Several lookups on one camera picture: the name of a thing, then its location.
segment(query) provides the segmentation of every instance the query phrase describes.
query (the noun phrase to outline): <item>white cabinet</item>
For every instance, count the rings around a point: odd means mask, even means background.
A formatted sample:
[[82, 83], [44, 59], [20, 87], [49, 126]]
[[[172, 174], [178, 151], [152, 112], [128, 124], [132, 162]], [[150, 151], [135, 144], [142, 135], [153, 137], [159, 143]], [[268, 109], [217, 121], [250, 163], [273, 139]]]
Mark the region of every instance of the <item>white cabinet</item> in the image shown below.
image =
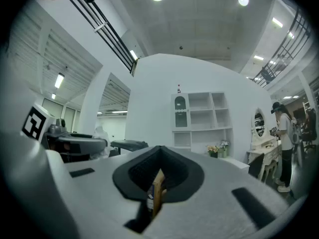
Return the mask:
[[173, 147], [207, 154], [207, 145], [228, 140], [231, 148], [232, 125], [223, 92], [174, 94], [171, 106]]
[[188, 94], [174, 94], [171, 99], [173, 111], [172, 130], [190, 130], [190, 112]]

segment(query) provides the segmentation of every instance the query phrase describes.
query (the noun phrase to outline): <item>arched cabinet door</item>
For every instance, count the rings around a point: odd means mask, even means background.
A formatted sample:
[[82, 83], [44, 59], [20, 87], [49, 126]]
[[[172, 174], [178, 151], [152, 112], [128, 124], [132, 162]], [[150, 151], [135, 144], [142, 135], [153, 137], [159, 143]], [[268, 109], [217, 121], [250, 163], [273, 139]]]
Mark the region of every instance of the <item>arched cabinet door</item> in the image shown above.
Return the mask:
[[173, 94], [172, 106], [172, 131], [190, 131], [190, 112], [188, 94]]

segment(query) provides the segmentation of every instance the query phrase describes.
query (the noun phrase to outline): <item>white sneaker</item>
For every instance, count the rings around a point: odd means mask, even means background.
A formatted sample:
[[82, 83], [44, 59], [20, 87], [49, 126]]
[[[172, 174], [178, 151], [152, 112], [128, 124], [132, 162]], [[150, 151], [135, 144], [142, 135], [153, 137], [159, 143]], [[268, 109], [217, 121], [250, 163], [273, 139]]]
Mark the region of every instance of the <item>white sneaker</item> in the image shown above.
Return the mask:
[[279, 192], [290, 192], [290, 186], [286, 187], [285, 185], [283, 186], [278, 186], [277, 190]]
[[284, 186], [284, 182], [283, 181], [281, 181], [279, 178], [276, 178], [275, 179], [275, 183], [277, 184], [277, 185], [279, 185], [279, 186]]

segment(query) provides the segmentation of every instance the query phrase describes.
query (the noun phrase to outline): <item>round mirror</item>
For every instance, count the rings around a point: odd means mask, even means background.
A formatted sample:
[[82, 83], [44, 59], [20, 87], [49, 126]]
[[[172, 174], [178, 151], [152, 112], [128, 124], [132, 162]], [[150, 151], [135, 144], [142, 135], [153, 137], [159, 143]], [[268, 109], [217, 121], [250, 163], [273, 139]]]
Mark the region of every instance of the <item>round mirror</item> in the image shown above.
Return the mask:
[[256, 110], [255, 113], [255, 129], [257, 131], [257, 134], [262, 137], [265, 132], [265, 122], [263, 115], [260, 113], [259, 110]]

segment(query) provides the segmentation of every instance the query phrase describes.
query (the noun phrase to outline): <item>black rail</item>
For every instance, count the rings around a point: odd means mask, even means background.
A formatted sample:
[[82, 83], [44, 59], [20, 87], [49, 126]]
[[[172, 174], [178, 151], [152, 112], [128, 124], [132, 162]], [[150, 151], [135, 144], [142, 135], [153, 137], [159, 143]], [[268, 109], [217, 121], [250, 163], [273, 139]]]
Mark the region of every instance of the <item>black rail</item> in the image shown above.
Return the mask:
[[310, 24], [298, 7], [293, 23], [284, 40], [272, 58], [253, 78], [253, 81], [263, 88], [272, 82], [299, 54], [310, 38], [310, 34]]
[[70, 1], [132, 73], [136, 60], [96, 3], [88, 3], [86, 0]]

